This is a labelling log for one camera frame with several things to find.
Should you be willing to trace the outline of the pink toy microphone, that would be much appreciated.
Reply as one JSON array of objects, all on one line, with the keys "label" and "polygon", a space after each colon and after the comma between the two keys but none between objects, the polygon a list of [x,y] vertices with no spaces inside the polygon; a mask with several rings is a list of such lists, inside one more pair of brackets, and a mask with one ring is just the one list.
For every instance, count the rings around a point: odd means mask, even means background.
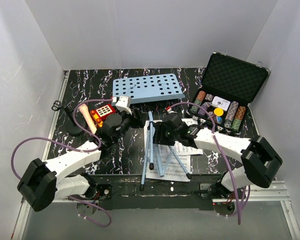
[{"label": "pink toy microphone", "polygon": [[91,133],[95,134],[97,131],[97,127],[95,126],[95,123],[90,115],[88,106],[86,104],[82,104],[78,109],[79,109],[79,112],[83,115]]}]

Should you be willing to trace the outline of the sheet music page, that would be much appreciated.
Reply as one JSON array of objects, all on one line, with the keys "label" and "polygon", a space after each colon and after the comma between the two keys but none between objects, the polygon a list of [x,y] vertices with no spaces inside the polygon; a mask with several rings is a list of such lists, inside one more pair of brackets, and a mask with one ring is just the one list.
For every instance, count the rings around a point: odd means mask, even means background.
[{"label": "sheet music page", "polygon": [[154,157],[154,169],[150,170],[149,166],[150,164],[147,164],[146,174],[145,177],[147,179],[154,179],[154,180],[163,180],[163,181],[172,181],[172,182],[189,182],[190,179],[187,178],[185,171],[180,166],[177,159],[172,156],[170,162],[168,163],[167,167],[166,160],[167,156],[162,156],[162,167],[164,170],[164,176],[160,176],[158,172],[158,164],[157,164],[157,158]]},{"label": "sheet music page", "polygon": [[[188,126],[197,124],[198,121],[194,120],[192,118],[183,118],[183,122],[185,122]],[[146,144],[146,140],[148,137],[148,126],[149,126],[149,120],[145,122],[145,126],[143,128],[144,132],[144,143]],[[166,145],[159,145],[159,152],[161,156],[167,156],[170,153],[170,149]],[[201,149],[196,149],[189,146],[184,146],[178,141],[175,142],[173,146],[174,151],[177,153],[178,156],[190,156],[190,155],[202,155],[203,151]]]}]

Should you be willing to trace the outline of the blue music stand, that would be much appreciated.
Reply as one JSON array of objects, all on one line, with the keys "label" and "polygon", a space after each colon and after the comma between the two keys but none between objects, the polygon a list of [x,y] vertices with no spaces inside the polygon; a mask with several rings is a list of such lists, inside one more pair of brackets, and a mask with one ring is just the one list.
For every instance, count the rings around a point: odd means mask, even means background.
[{"label": "blue music stand", "polygon": [[[113,81],[112,94],[114,97],[130,97],[130,103],[132,105],[145,104],[147,106],[152,103],[156,104],[162,101],[178,100],[185,97],[177,77],[173,73],[117,78]],[[161,158],[163,156],[160,155],[159,150],[160,144],[154,143],[154,125],[157,123],[157,121],[154,120],[154,111],[152,109],[149,109],[147,112],[147,120],[149,120],[149,125],[147,127],[147,139],[145,143],[143,135],[143,150],[141,151],[141,160],[143,164],[140,186],[141,189],[144,189],[148,163],[150,170],[153,170],[155,167],[154,157],[156,157],[159,175],[161,177],[165,175]],[[190,155],[178,156],[174,151],[173,146],[167,146],[170,149],[170,153],[169,155],[165,155],[167,156],[165,167],[168,166],[172,156],[174,156],[186,173],[187,178],[190,179]]]}]

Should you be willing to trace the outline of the black microphone stand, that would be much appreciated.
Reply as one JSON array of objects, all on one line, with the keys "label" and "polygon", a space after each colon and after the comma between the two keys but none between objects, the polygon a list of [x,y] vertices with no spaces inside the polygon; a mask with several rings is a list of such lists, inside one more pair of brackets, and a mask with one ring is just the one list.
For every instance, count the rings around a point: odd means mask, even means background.
[{"label": "black microphone stand", "polygon": [[73,119],[73,111],[70,110],[65,104],[63,104],[61,101],[56,100],[54,101],[51,109],[54,112],[63,110],[65,112],[65,115],[67,116],[67,120],[65,121],[65,130],[66,132],[72,136],[72,137],[78,137],[80,136],[84,131],[78,127]]}]

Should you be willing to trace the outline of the black poker chip case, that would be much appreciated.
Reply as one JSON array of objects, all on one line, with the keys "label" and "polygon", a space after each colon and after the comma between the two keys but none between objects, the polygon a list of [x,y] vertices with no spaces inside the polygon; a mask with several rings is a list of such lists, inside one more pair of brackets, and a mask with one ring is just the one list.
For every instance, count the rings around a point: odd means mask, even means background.
[{"label": "black poker chip case", "polygon": [[188,107],[186,114],[198,121],[204,120],[206,125],[211,128],[213,124],[207,114],[209,112],[214,118],[215,125],[220,127],[221,133],[238,136],[241,134],[248,106],[253,102],[270,73],[270,70],[263,66],[220,52],[213,52],[206,69],[203,71],[201,88],[197,90],[193,102],[196,100],[199,91],[206,93],[201,105],[205,102],[212,102],[214,96],[221,97],[230,102],[236,101],[239,103],[239,106],[246,107],[243,120],[234,118],[231,127],[226,128],[224,122],[228,111],[224,111],[222,116],[216,116],[214,114],[216,107],[212,106],[212,104],[207,109],[204,117],[199,116],[198,113],[189,113],[192,105]]}]

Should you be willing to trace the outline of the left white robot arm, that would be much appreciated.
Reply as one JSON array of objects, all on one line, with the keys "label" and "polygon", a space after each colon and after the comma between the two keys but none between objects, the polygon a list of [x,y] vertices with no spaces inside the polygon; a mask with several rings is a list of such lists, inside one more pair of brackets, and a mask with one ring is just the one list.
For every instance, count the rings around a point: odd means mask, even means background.
[{"label": "left white robot arm", "polygon": [[86,173],[71,176],[76,170],[106,157],[130,128],[145,126],[148,114],[135,108],[132,113],[110,114],[93,137],[78,147],[47,161],[30,162],[17,190],[35,212],[42,211],[56,199],[80,195],[85,200],[96,196],[97,183]]}]

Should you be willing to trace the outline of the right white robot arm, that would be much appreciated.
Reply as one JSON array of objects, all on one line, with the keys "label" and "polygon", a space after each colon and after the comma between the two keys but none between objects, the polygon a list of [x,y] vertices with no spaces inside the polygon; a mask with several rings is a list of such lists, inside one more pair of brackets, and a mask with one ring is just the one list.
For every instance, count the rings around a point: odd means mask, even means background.
[{"label": "right white robot arm", "polygon": [[207,188],[207,193],[216,198],[227,199],[237,189],[252,184],[269,188],[283,164],[282,158],[262,136],[239,138],[197,124],[187,125],[175,112],[155,123],[154,129],[156,144],[172,146],[179,142],[185,147],[217,152],[242,163],[241,167],[223,173]]}]

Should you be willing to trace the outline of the green chip row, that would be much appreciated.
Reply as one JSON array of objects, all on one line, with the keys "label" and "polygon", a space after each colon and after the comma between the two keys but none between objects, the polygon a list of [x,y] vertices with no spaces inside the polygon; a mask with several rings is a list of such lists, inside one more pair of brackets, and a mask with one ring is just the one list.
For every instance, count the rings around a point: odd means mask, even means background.
[{"label": "green chip row", "polygon": [[196,99],[196,100],[194,101],[194,105],[192,105],[192,107],[189,109],[188,112],[189,112],[190,114],[196,114],[196,113],[198,112],[199,106],[201,106],[201,104],[202,104],[202,100]]}]

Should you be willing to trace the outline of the purple chip row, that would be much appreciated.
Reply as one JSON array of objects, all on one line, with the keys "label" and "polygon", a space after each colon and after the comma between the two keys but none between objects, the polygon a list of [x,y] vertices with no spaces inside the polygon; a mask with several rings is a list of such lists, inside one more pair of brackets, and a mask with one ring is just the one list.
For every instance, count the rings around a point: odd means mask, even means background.
[{"label": "purple chip row", "polygon": [[204,117],[206,115],[207,109],[212,105],[210,101],[204,102],[201,106],[200,109],[198,110],[197,114],[201,117]]}]

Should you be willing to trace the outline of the red white chip row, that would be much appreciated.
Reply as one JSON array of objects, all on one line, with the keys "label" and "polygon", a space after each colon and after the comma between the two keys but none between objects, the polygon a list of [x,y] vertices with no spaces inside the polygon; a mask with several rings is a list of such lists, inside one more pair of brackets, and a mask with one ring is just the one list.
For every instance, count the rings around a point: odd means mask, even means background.
[{"label": "red white chip row", "polygon": [[198,92],[198,94],[196,96],[196,100],[202,102],[205,99],[205,96],[206,96],[206,92],[201,90],[201,91]]}]

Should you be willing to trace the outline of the yellow dealer button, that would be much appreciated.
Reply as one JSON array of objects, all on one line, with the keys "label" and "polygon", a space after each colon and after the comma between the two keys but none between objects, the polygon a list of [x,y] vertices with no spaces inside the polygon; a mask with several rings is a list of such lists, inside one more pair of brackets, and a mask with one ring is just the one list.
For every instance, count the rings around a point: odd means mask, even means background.
[{"label": "yellow dealer button", "polygon": [[222,108],[215,108],[213,113],[217,116],[217,117],[221,117],[224,114],[224,110]]}]

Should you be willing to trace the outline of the white card deck box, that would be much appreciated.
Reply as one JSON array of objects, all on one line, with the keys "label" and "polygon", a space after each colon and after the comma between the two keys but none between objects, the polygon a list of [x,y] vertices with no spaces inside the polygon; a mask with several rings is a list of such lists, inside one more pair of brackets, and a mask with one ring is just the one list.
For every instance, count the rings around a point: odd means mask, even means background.
[{"label": "white card deck box", "polygon": [[212,101],[212,106],[215,107],[215,108],[220,108],[224,111],[228,111],[230,105],[231,105],[231,102],[229,100],[226,100],[224,98],[221,98],[219,96],[214,96]]}]

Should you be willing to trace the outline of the blue white chip row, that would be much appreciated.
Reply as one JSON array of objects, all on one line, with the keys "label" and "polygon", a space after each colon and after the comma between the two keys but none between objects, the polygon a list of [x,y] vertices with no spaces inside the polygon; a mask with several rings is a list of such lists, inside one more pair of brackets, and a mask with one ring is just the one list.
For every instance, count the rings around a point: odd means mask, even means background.
[{"label": "blue white chip row", "polygon": [[226,128],[230,128],[231,127],[238,107],[239,107],[239,103],[237,101],[231,102],[231,104],[229,106],[229,109],[227,111],[227,114],[225,116],[225,120],[224,120],[224,126]]}]

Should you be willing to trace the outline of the brown chip row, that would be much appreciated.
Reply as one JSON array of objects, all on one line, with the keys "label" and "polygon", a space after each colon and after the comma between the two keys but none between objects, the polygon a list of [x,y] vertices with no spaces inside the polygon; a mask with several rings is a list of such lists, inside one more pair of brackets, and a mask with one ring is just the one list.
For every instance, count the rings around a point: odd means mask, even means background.
[{"label": "brown chip row", "polygon": [[246,113],[246,107],[245,106],[239,106],[237,111],[236,111],[234,119],[242,121],[244,116],[245,116],[245,113]]}]

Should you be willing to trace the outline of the left aluminium rail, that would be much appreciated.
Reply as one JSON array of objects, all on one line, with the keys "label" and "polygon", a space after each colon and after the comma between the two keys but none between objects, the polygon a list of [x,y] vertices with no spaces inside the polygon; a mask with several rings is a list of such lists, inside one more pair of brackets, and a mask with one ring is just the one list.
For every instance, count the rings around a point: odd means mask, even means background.
[{"label": "left aluminium rail", "polygon": [[[67,116],[63,111],[53,111],[51,107],[56,100],[61,102],[64,101],[69,75],[70,70],[64,70],[62,74],[58,76],[56,85],[48,92],[48,100],[45,101],[44,105],[47,107],[46,115],[48,116],[48,127],[46,133],[43,134],[43,137],[52,139],[64,145],[68,145],[69,141],[72,139],[65,130]],[[42,161],[59,157],[67,151],[66,148],[49,141],[38,140],[38,142],[40,142],[43,147],[42,154],[39,155],[39,158]]]}]

